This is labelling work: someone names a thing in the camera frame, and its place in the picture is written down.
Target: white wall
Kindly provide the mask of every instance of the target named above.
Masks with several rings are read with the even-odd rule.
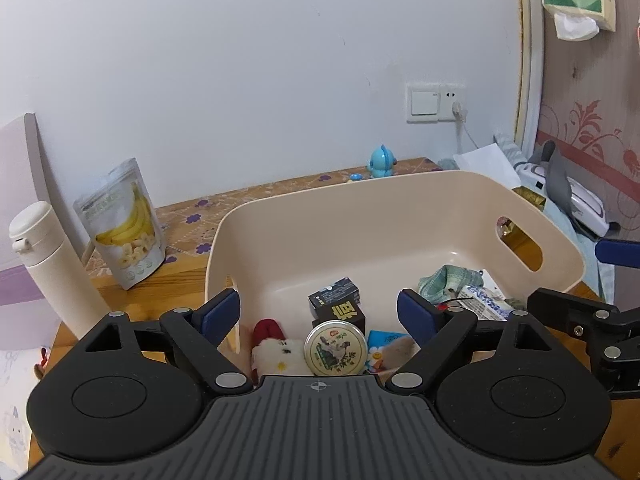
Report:
[[[36,112],[78,232],[73,200],[130,156],[159,206],[362,164],[382,142],[452,154],[453,123],[405,122],[406,82],[466,84],[488,143],[513,132],[519,67],[518,0],[0,0],[0,124]]]

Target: blue toy figure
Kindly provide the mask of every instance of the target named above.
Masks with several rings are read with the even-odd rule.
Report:
[[[394,154],[384,144],[375,152],[371,153],[371,160],[367,164],[367,169],[373,178],[380,176],[391,176],[394,174],[393,167],[398,163]]]

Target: banana chips bag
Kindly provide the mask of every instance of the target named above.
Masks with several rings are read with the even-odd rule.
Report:
[[[164,261],[166,243],[140,168],[130,158],[81,196],[74,209],[113,276],[127,290]]]

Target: banana image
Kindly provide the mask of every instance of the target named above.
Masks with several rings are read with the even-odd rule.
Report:
[[[130,265],[142,259],[153,246],[155,229],[151,219],[151,207],[146,197],[140,193],[133,183],[133,208],[127,219],[117,227],[104,231],[95,237],[95,241],[103,245],[121,246],[120,266],[131,261]]]

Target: small box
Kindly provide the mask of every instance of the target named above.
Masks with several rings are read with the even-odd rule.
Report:
[[[349,278],[338,280],[309,296],[312,308],[340,303],[342,300],[351,300],[352,303],[360,306],[360,291]]]
[[[309,296],[313,326],[338,319],[357,326],[365,333],[365,316],[360,310],[360,291],[349,278],[343,278]]]
[[[455,304],[472,311],[478,319],[491,321],[506,321],[509,314],[515,310],[504,301],[502,294],[498,294],[489,288],[475,285],[467,285],[458,294],[461,301],[451,301],[447,306]]]

